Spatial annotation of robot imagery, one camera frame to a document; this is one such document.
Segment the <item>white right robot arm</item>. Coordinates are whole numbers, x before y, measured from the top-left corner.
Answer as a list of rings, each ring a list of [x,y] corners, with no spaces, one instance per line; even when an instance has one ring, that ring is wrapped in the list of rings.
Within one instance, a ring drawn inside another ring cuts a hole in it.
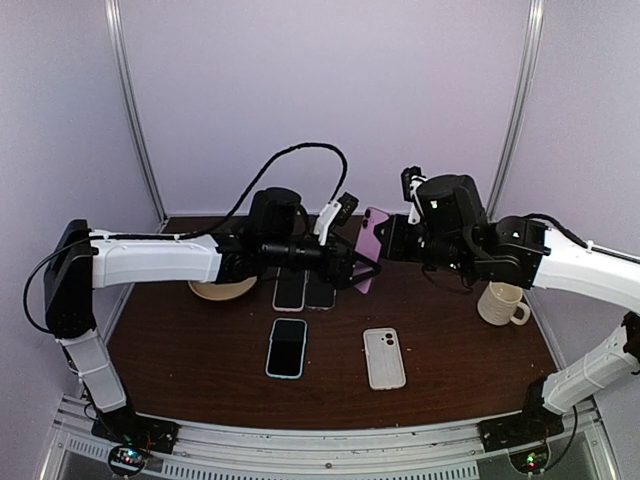
[[[519,440],[535,440],[551,417],[567,413],[625,375],[639,372],[639,259],[580,238],[543,213],[490,220],[474,179],[466,174],[424,175],[418,167],[401,174],[410,210],[394,214],[376,233],[383,258],[443,270],[466,286],[503,282],[536,298],[566,296],[557,307],[578,325],[588,307],[587,325],[607,313],[617,321],[599,328],[604,338],[591,350],[528,387],[522,412],[513,419]]]

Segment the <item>purple phone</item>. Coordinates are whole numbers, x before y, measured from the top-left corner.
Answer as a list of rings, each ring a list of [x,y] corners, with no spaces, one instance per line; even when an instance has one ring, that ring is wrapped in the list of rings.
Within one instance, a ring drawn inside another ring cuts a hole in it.
[[[359,252],[372,260],[379,260],[382,250],[381,241],[376,237],[375,227],[389,219],[389,214],[375,207],[369,207],[364,213],[361,227],[355,245],[355,252]],[[373,279],[355,287],[361,294],[366,295],[373,283]]]

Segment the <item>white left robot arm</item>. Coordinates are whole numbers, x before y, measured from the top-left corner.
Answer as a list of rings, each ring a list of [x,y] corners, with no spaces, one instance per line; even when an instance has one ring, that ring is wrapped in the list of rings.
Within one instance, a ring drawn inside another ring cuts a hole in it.
[[[226,285],[260,277],[270,267],[314,271],[336,289],[356,286],[380,265],[333,235],[358,201],[345,193],[330,201],[310,234],[294,234],[301,207],[296,192],[258,191],[247,217],[232,231],[216,227],[183,234],[98,231],[71,221],[56,250],[36,266],[43,274],[45,323],[40,331],[62,346],[90,394],[99,421],[123,444],[148,430],[129,400],[93,314],[96,289],[135,283],[190,281]]]

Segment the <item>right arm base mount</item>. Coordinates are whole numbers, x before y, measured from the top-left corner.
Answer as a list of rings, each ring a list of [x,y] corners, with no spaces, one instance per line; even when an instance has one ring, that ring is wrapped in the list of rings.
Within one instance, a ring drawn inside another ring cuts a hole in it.
[[[549,440],[564,432],[563,417],[542,407],[483,420],[478,431],[486,453],[507,450],[511,466],[521,474],[543,474],[552,465]]]

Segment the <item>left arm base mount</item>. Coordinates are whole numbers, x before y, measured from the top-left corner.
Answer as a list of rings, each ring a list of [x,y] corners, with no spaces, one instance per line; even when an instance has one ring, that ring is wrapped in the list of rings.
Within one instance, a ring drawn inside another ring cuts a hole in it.
[[[157,453],[171,454],[179,433],[175,422],[133,414],[97,413],[91,434],[114,443],[107,466],[119,477],[140,474]]]

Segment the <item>cream case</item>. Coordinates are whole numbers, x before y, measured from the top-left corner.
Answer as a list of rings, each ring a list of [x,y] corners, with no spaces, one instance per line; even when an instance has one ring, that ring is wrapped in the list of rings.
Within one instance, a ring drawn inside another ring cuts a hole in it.
[[[362,337],[369,387],[374,391],[403,388],[406,373],[396,330],[366,329]]]

